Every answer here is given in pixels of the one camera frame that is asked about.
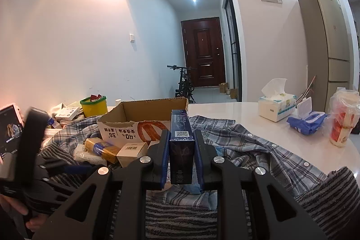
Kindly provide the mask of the person left hand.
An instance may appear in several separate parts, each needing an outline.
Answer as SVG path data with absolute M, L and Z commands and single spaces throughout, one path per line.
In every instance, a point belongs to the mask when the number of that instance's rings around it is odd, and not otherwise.
M 21 203 L 19 200 L 16 200 L 12 197 L 7 197 L 5 195 L 1 195 L 1 207 L 8 214 L 14 211 L 21 214 L 22 216 L 27 216 L 29 214 L 29 210 L 25 204 Z M 48 217 L 49 216 L 46 214 L 36 214 L 26 222 L 26 227 L 30 231 L 36 232 L 46 222 Z

